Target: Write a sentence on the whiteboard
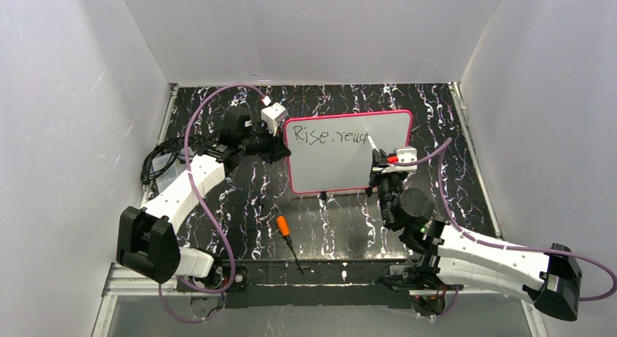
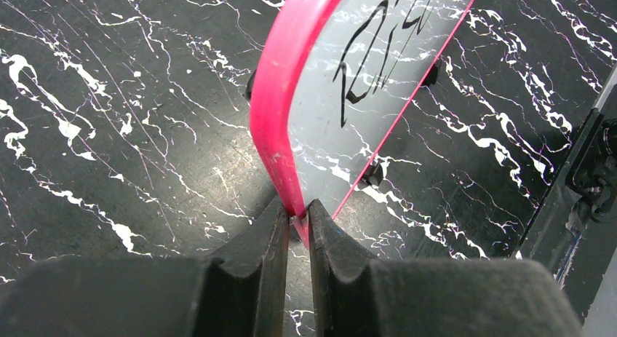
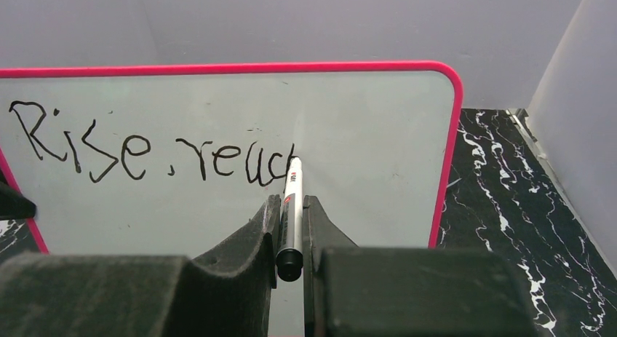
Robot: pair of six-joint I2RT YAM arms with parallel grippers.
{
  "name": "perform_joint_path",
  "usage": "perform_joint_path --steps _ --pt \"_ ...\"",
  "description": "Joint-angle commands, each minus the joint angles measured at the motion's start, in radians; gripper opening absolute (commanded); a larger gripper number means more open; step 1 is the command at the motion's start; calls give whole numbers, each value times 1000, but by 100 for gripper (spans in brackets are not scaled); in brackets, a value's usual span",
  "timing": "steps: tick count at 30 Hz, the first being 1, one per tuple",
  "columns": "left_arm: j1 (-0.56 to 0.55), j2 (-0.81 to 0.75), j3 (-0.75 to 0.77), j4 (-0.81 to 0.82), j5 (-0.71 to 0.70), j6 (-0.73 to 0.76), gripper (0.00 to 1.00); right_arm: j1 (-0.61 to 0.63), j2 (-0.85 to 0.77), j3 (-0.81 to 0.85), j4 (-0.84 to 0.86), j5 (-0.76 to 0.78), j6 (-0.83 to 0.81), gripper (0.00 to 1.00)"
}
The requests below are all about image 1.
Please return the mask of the pink framed whiteboard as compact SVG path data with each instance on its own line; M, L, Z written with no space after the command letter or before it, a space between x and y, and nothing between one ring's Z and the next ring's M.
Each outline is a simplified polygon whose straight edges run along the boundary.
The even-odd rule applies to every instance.
M283 126L290 188L296 194L366 189L372 148L407 146L413 126L408 110L292 118Z

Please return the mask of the white black whiteboard marker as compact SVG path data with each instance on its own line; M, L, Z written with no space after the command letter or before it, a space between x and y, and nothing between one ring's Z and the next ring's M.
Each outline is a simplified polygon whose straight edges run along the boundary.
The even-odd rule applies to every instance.
M378 150L378 148L377 148L377 146L376 146L376 144L375 144L375 142L374 142L373 138L371 137L371 135L366 134L366 138L367 138L367 141L368 141L368 143L370 144L370 146L371 146L372 150L377 151L377 150Z

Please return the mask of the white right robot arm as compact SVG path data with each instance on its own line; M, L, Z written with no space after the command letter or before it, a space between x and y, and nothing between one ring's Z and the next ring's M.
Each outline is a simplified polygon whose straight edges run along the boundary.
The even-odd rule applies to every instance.
M398 158L373 150L369 185L376 189L383 225L399 231L399 240L416 256L385 269L379 279L391 290L447 290L471 286L519 298L550 317L578 318L582 271L570 249L554 243L549 250L526 252L481 234L466 236L438 215L420 190L406 189Z

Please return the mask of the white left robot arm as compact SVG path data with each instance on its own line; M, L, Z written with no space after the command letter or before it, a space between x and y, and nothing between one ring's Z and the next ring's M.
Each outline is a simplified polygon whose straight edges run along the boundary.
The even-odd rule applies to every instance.
M158 283L173 277L207 277L215 265L214 255L181 247L178 230L203 197L238 167L242 157L259 156L272 163L290 155L282 137L288 117L280 103L262 109L259 117L246 108L229 109L222 128L192 149L189 171L182 172L143 207L123 211L117 263Z

